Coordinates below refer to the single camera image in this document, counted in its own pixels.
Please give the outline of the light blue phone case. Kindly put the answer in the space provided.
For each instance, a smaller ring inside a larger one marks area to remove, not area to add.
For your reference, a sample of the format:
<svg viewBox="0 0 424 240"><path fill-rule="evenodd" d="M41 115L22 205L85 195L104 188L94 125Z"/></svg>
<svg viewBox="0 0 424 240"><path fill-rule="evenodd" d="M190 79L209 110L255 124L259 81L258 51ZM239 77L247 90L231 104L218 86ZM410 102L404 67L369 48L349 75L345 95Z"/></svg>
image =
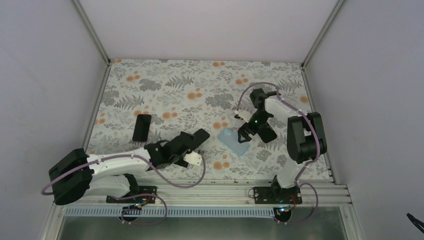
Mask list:
<svg viewBox="0 0 424 240"><path fill-rule="evenodd" d="M248 142L239 143L237 132L228 127L221 130L216 138L238 156L243 156L251 146Z"/></svg>

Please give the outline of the black phone case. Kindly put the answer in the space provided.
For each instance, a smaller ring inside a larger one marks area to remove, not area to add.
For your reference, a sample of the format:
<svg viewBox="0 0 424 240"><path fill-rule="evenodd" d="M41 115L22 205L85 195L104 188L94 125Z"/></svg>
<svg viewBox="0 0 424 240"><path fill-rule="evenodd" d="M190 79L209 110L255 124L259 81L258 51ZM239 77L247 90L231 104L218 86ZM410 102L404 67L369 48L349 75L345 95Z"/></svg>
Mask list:
<svg viewBox="0 0 424 240"><path fill-rule="evenodd" d="M260 125L257 134L265 144L270 143L278 137L276 132L267 122Z"/></svg>

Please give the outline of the black phone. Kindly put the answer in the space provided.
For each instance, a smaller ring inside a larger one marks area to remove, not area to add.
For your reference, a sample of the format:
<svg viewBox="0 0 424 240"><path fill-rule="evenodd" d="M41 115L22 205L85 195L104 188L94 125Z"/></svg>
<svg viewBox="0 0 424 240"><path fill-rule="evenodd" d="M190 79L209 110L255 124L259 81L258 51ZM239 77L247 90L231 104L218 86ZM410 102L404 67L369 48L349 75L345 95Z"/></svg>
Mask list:
<svg viewBox="0 0 424 240"><path fill-rule="evenodd" d="M197 130L192 135L191 143L189 144L189 149L191 151L194 151L196 148L198 148L200 145L202 145L206 140L210 138L210 134L204 130L203 128Z"/></svg>
<svg viewBox="0 0 424 240"><path fill-rule="evenodd" d="M152 116L150 114L138 114L132 135L133 142L146 142L149 136Z"/></svg>

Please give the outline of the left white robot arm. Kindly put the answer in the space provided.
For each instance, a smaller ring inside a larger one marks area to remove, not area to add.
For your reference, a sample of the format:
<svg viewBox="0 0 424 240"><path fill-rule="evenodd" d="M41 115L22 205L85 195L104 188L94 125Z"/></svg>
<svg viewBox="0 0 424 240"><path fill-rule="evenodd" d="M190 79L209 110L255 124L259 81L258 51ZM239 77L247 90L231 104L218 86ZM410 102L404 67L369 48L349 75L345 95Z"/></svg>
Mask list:
<svg viewBox="0 0 424 240"><path fill-rule="evenodd" d="M202 152L196 149L209 138L209 133L199 129L193 134L182 131L172 140L160 140L127 152L98 155L77 148L48 171L50 182L41 194L52 195L58 206L102 196L108 203L153 203L156 188L140 186L136 175L154 171L165 180L159 171L168 166L202 165Z"/></svg>

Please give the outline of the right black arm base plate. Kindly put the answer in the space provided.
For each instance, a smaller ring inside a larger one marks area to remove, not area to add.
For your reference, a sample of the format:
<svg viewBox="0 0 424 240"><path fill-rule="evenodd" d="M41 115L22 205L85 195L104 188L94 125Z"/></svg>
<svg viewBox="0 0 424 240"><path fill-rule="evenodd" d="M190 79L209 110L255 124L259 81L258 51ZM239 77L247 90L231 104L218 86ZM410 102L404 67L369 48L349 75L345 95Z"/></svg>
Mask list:
<svg viewBox="0 0 424 240"><path fill-rule="evenodd" d="M280 188L256 186L248 190L247 196L254 199L256 205L289 205L302 204L302 194L297 186Z"/></svg>

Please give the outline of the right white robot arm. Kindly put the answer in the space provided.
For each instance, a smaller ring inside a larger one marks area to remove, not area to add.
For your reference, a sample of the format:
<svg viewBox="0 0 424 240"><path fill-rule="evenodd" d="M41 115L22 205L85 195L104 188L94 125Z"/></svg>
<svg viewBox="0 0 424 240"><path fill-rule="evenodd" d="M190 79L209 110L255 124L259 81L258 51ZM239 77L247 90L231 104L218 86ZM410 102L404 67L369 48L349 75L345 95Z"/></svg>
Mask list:
<svg viewBox="0 0 424 240"><path fill-rule="evenodd" d="M318 112L304 113L285 101L279 91L265 92L261 88L253 89L249 98L255 108L251 113L235 110L235 118L244 120L238 129L238 142L249 142L258 135L264 143L277 138L268 120L277 118L286 124L286 149L291 161L287 161L282 170L273 178L270 195L274 202L284 203L290 192L299 189L299 178L306 168L316 162L327 151L327 141L323 120Z"/></svg>

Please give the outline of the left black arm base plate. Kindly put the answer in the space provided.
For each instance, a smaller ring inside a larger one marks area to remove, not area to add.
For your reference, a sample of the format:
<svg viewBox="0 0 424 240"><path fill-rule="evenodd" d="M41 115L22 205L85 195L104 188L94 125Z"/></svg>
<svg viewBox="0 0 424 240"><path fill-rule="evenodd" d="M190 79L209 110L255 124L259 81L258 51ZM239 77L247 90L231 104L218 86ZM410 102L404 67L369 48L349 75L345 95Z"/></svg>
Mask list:
<svg viewBox="0 0 424 240"><path fill-rule="evenodd" d="M158 188L152 185L138 186L139 190L136 192L129 192L123 197L125 199L115 199L111 196L106 197L106 202L108 204L154 204L156 198L153 196L137 196L140 194L156 194Z"/></svg>

